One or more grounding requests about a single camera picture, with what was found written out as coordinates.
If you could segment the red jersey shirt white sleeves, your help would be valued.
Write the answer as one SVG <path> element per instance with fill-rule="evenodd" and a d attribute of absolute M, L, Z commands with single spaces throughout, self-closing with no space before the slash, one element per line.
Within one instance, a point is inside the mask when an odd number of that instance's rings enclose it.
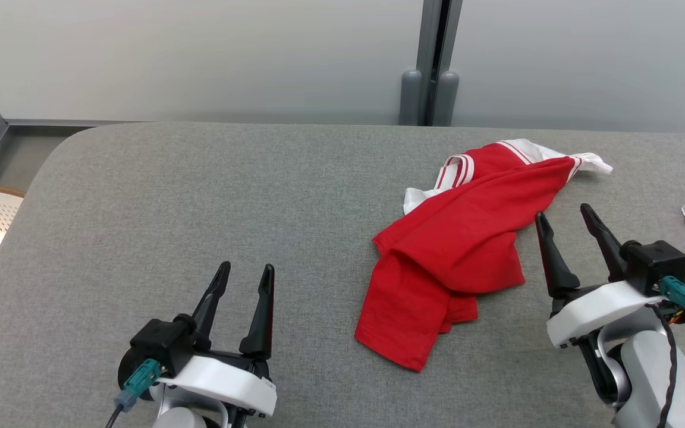
<path fill-rule="evenodd" d="M 524 283 L 517 231 L 579 171 L 609 174 L 593 153 L 508 139 L 449 157 L 431 190 L 407 189 L 403 217 L 373 238 L 373 268 L 354 338 L 420 372 L 440 334 L 478 317 L 477 298 Z"/>

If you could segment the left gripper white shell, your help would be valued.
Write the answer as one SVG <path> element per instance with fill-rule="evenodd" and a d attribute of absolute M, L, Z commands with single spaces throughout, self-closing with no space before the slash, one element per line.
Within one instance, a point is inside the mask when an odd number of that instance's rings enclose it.
<path fill-rule="evenodd" d="M 196 323 L 193 347 L 198 352 L 211 349 L 209 337 L 230 270 L 229 261 L 221 263 L 192 314 Z M 278 395 L 268 367 L 274 338 L 273 265 L 265 266 L 257 291 L 259 299 L 239 353 L 196 353 L 177 377 L 166 377 L 161 370 L 157 379 L 159 418 L 169 411 L 183 418 L 184 410 L 190 418 L 201 418 L 201 411 L 217 412 L 225 418 L 274 416 Z"/>

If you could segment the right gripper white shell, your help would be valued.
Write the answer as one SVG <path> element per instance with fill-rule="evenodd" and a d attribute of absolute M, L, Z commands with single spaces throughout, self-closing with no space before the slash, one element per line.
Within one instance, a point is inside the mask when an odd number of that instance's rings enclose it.
<path fill-rule="evenodd" d="M 628 339 L 642 331 L 655 331 L 666 335 L 661 321 L 652 309 L 664 297 L 645 296 L 626 281 L 626 261 L 620 254 L 621 244 L 604 224 L 592 206 L 580 205 L 580 212 L 589 234 L 597 241 L 607 265 L 607 279 L 614 284 L 600 288 L 568 303 L 546 322 L 546 331 L 555 347 L 570 344 L 571 339 L 601 331 L 604 343 Z M 554 230 L 544 212 L 535 217 L 536 233 L 540 244 L 541 260 L 548 295 L 552 299 L 566 299 L 581 286 L 554 241 Z"/>

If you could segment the grey partition post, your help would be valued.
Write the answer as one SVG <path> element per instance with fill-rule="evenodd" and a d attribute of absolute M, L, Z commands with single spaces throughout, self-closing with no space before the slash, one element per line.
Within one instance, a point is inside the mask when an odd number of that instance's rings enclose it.
<path fill-rule="evenodd" d="M 449 127 L 460 76 L 451 70 L 464 0 L 423 0 L 416 66 L 401 77 L 398 125 Z"/>

